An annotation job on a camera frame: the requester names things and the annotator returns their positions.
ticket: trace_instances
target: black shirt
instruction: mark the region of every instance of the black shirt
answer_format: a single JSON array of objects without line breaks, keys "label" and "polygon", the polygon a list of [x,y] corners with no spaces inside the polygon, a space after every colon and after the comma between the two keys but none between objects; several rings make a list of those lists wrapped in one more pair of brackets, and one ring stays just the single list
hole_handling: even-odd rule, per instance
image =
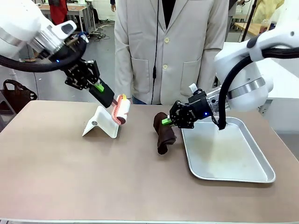
[{"label": "black shirt", "polygon": [[166,28],[168,28],[171,15],[174,9],[174,5],[176,4],[176,0],[162,0],[162,3],[163,3],[165,24],[166,24]]}]

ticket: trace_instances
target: white tag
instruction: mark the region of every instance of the white tag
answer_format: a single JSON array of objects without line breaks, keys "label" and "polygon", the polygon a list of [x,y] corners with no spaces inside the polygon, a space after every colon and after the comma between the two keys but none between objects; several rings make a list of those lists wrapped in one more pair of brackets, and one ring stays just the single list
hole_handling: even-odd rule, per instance
[{"label": "white tag", "polygon": [[87,36],[85,36],[85,34],[81,35],[80,37],[82,37],[82,39],[85,40],[86,43],[89,43],[89,40],[88,40]]},{"label": "white tag", "polygon": [[197,86],[196,86],[195,83],[193,83],[192,85],[190,85],[189,88],[191,89],[192,93],[195,93],[197,91]]}]

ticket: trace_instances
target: person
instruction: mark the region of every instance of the person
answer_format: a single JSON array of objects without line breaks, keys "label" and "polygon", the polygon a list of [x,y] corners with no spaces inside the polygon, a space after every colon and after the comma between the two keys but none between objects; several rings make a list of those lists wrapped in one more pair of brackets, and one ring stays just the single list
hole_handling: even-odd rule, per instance
[{"label": "person", "polygon": [[111,10],[112,12],[115,13],[116,11],[116,4],[115,4],[115,0],[110,0],[110,4],[111,4]]},{"label": "person", "polygon": [[262,23],[269,20],[275,10],[284,4],[285,0],[258,0],[254,12],[253,23]]},{"label": "person", "polygon": [[49,0],[51,19],[54,25],[67,21],[66,0]]},{"label": "person", "polygon": [[116,94],[136,104],[172,105],[188,101],[193,83],[212,88],[228,0],[121,0],[116,14]]}]

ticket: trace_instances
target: beige table surface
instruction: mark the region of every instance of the beige table surface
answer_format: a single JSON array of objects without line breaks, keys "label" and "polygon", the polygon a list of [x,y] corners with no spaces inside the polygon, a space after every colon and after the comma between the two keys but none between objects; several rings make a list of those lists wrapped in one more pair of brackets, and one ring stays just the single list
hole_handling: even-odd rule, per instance
[{"label": "beige table surface", "polygon": [[242,119],[277,179],[212,182],[189,171],[180,130],[157,154],[155,114],[133,105],[119,137],[82,138],[97,104],[36,101],[0,133],[0,217],[39,220],[299,221],[299,163],[257,112]]},{"label": "beige table surface", "polygon": [[[241,28],[245,30],[247,23],[244,22],[236,22],[235,25],[238,28]],[[261,24],[258,23],[251,23],[248,29],[248,33],[250,33],[253,36],[257,36],[260,33]]]},{"label": "beige table surface", "polygon": [[[44,4],[42,6],[39,7],[40,10],[50,10],[50,6],[48,4]],[[85,9],[85,6],[67,6],[69,11],[81,11],[83,9]]]}]

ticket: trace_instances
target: person in red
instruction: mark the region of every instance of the person in red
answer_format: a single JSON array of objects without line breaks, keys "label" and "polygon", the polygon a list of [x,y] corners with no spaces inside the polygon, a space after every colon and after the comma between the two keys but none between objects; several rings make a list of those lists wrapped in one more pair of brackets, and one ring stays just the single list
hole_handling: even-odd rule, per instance
[{"label": "person in red", "polygon": [[49,0],[51,19],[54,25],[67,21],[67,4],[66,0]]}]

